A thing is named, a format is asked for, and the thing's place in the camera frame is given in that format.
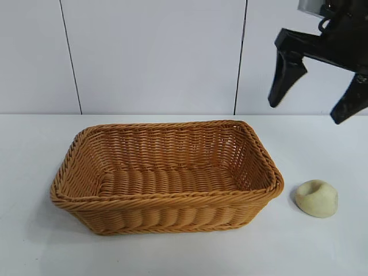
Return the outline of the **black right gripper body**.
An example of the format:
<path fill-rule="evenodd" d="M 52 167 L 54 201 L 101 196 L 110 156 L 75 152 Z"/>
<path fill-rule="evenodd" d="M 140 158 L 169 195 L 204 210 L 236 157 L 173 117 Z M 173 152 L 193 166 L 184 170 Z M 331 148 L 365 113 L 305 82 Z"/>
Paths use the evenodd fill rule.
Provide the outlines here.
<path fill-rule="evenodd" d="M 282 28 L 275 40 L 279 49 L 366 75 L 367 1 L 302 1 L 306 12 L 322 16 L 319 35 Z"/>

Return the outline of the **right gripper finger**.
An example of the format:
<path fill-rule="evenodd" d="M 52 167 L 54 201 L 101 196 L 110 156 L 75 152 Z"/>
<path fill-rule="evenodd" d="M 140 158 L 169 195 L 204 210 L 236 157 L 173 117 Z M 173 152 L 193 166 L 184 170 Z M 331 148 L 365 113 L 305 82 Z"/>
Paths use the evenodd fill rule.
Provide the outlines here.
<path fill-rule="evenodd" d="M 277 48 L 275 74 L 268 95 L 272 108 L 276 108 L 289 89 L 308 72 L 303 58 L 303 52 Z"/>
<path fill-rule="evenodd" d="M 330 116 L 341 124 L 367 108 L 367 75 L 355 74 L 346 92 L 332 109 Z"/>

